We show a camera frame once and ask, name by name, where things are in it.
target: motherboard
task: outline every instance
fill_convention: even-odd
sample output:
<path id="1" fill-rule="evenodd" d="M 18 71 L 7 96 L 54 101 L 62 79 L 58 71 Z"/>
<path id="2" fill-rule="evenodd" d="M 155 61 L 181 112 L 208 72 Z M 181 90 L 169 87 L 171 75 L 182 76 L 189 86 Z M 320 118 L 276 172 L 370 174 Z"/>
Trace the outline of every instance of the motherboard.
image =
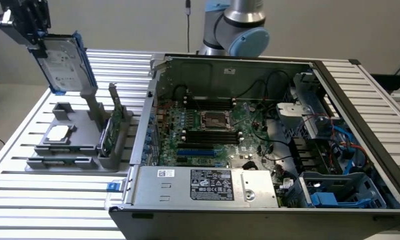
<path id="1" fill-rule="evenodd" d="M 261 103 L 193 100 L 159 105 L 158 165 L 240 168 L 248 161 L 260 163 L 269 144 Z"/>

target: metal rail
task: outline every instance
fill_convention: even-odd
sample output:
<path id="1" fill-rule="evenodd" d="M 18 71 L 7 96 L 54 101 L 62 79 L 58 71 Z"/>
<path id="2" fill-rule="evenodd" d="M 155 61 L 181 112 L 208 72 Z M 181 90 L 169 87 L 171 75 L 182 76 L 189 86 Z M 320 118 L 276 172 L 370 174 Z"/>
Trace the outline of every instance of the metal rail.
<path id="1" fill-rule="evenodd" d="M 97 80 L 95 98 L 111 110 L 107 83 L 117 83 L 121 103 L 138 120 L 150 80 L 150 53 L 89 50 L 87 58 Z M 322 59 L 341 89 L 364 117 L 384 147 L 400 165 L 400 109 L 380 91 L 361 67 L 346 60 Z M 122 240 L 114 222 L 103 210 L 106 183 L 122 179 L 135 135 L 135 121 L 125 143 L 122 164 L 115 173 L 33 174 L 25 172 L 26 157 L 41 140 L 53 119 L 55 102 L 69 102 L 74 109 L 87 109 L 78 93 L 54 96 L 45 91 L 25 120 L 0 152 L 0 240 Z M 113 193 L 111 199 L 121 198 Z M 368 240 L 400 240 L 393 235 L 377 234 Z"/>

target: power supply label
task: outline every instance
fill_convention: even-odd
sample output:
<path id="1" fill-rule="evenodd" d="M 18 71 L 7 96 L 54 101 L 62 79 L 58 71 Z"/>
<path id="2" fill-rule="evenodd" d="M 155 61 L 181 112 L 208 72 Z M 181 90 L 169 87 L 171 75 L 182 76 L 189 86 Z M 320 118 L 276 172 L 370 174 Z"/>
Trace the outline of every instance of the power supply label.
<path id="1" fill-rule="evenodd" d="M 230 170 L 190 170 L 189 197 L 192 200 L 233 201 Z"/>

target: floor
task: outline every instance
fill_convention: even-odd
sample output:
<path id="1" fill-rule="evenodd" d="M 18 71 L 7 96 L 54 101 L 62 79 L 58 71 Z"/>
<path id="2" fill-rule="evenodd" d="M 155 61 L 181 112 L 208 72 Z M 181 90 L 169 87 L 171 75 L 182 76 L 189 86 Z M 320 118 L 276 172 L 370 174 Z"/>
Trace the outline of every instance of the floor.
<path id="1" fill-rule="evenodd" d="M 0 138 L 6 141 L 31 110 L 46 86 L 0 84 Z"/>

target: aluminum extrusion table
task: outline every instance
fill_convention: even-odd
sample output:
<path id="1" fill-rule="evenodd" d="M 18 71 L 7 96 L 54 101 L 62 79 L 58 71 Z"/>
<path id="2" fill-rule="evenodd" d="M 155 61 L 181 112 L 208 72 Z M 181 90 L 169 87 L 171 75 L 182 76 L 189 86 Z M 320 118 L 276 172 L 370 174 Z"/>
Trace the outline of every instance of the aluminum extrusion table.
<path id="1" fill-rule="evenodd" d="M 105 189 L 107 182 L 126 176 L 135 124 L 150 80 L 151 53 L 93 49 L 86 54 L 98 86 L 97 101 L 103 103 L 106 110 L 113 109 L 107 84 L 117 83 L 121 103 L 134 113 L 119 170 L 85 175 L 25 172 L 26 157 L 33 154 L 34 145 L 51 122 L 55 102 L 69 102 L 77 110 L 87 109 L 78 93 L 54 96 L 46 90 L 0 152 L 0 240 L 123 239 L 103 209 Z M 320 60 L 400 166 L 398 105 L 360 65 L 352 65 L 348 60 Z M 111 200 L 118 198 L 121 193 L 111 193 Z M 400 240 L 400 232 L 384 232 L 368 239 Z"/>

